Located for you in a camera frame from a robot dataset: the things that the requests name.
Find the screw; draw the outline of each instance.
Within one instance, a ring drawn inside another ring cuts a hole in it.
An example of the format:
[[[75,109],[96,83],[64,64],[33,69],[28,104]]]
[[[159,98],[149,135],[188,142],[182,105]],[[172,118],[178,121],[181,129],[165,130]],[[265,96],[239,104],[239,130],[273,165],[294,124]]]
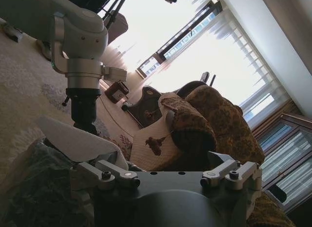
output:
[[[111,178],[111,172],[109,171],[105,171],[102,173],[102,180],[107,180],[107,179],[110,179]]]
[[[139,185],[141,184],[141,181],[138,179],[138,178],[134,178],[131,180],[131,185],[134,187],[134,188],[137,188]]]
[[[209,180],[208,180],[208,178],[203,177],[203,178],[200,180],[200,184],[201,184],[201,186],[202,186],[204,189],[209,188]]]
[[[238,172],[232,170],[230,171],[230,178],[233,180],[237,180],[238,179]]]

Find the silver clamp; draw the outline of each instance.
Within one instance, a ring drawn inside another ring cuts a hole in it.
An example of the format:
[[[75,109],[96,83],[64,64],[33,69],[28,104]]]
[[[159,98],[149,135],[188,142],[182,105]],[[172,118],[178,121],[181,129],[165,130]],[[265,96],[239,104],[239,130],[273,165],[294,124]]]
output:
[[[105,160],[96,162],[96,168],[102,171],[109,171],[118,180],[118,183],[124,187],[137,188],[140,185],[140,180],[137,173],[134,171],[124,170],[116,165],[113,165]]]
[[[98,187],[101,190],[109,190],[115,186],[115,177],[108,172],[82,162],[70,169],[70,184],[72,198],[78,201],[89,222],[94,225],[94,207],[90,194],[86,189]]]
[[[226,188],[242,190],[247,182],[247,212],[246,219],[254,210],[255,200],[261,196],[262,169],[258,163],[246,162],[241,165],[235,160],[227,160],[210,171],[203,172],[200,181],[204,188],[215,188],[221,181],[226,182]]]

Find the floor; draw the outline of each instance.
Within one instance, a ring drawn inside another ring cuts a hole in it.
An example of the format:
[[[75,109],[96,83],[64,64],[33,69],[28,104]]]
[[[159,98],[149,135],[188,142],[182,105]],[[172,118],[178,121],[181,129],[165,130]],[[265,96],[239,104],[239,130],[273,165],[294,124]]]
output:
[[[25,35],[16,43],[0,29],[0,181],[17,155],[43,137],[34,123],[38,117],[47,115],[73,124],[70,103],[61,105],[66,86],[66,78],[52,69],[34,38]],[[102,136],[128,149],[139,126],[120,104],[110,102],[106,88],[102,83],[95,125]]]

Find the wooden cabinet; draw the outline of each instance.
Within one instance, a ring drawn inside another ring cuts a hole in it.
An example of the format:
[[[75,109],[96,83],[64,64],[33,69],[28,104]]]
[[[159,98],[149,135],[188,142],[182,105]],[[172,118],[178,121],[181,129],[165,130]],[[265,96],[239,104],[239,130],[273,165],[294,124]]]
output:
[[[312,198],[312,121],[283,114],[258,141],[266,156],[262,188],[291,216]]]

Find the sheer curtain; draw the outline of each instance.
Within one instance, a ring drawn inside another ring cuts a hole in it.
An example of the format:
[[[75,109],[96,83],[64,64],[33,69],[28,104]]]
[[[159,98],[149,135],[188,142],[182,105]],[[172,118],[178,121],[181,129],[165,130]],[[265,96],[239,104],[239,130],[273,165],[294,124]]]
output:
[[[134,72],[208,1],[178,0],[169,4],[165,0],[126,0],[119,12],[125,16],[129,29],[110,43],[104,52],[104,63]],[[99,12],[100,16],[104,14],[104,11]]]
[[[251,128],[289,99],[228,9],[217,15],[182,51],[161,64],[154,75],[143,80],[132,99],[139,98],[145,85],[170,92],[199,80],[205,71],[216,74],[213,87],[242,108]]]

